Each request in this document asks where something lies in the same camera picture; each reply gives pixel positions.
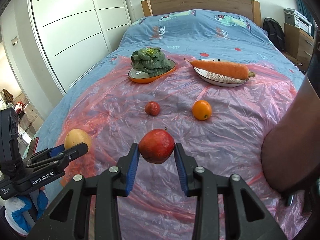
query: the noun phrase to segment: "nightstand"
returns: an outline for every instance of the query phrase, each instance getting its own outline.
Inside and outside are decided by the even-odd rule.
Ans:
[[[299,69],[307,71],[315,40],[305,31],[287,23],[284,24],[284,40],[285,50],[289,54],[284,56],[295,63]]]

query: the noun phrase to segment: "yellow fruit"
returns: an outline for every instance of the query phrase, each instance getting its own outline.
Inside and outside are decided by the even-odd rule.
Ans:
[[[207,101],[200,100],[195,102],[192,107],[192,114],[198,120],[207,120],[212,113],[210,104]]]
[[[70,132],[68,132],[64,140],[64,148],[68,150],[71,147],[82,142],[85,143],[88,146],[88,150],[90,150],[91,138],[89,134],[87,134],[85,131],[80,129],[73,129]]]

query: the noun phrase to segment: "plate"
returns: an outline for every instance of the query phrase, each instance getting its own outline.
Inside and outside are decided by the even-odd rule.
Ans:
[[[205,61],[222,61],[222,62],[230,62],[228,60],[223,60],[223,59],[219,59],[219,58],[206,58],[206,59],[202,59]],[[226,77],[223,75],[219,75],[216,73],[212,73],[200,68],[193,68],[196,73],[198,74],[198,76],[200,78],[202,78],[204,81],[212,84],[212,85],[216,85],[216,86],[220,86],[220,87],[238,87],[241,86],[242,84],[246,83],[249,78],[247,79],[235,79],[235,78],[230,78],[230,77]]]
[[[142,72],[142,71],[136,71],[133,68],[129,71],[128,76],[130,78],[131,81],[135,82],[135,83],[140,83],[140,84],[148,84],[151,83],[152,81],[165,76],[169,73],[171,73],[172,71],[174,71],[176,69],[176,63],[171,60],[168,59],[170,61],[170,65],[173,66],[172,70],[169,70],[168,72],[155,76],[155,77],[149,77],[148,73]]]

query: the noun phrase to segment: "black backpack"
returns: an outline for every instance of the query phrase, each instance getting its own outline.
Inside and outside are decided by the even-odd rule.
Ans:
[[[266,18],[263,29],[268,32],[268,38],[279,51],[284,51],[284,33],[279,23],[274,19]]]

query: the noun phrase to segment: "teal curtain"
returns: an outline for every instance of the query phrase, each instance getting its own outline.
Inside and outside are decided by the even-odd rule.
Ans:
[[[313,20],[313,17],[311,15],[311,13],[309,12],[308,8],[306,7],[305,3],[303,2],[303,0],[297,0],[297,4],[298,4],[298,11],[299,13],[303,14],[305,17],[308,18],[308,21],[312,23],[312,28],[311,28],[311,36],[314,37],[315,36],[315,22]]]

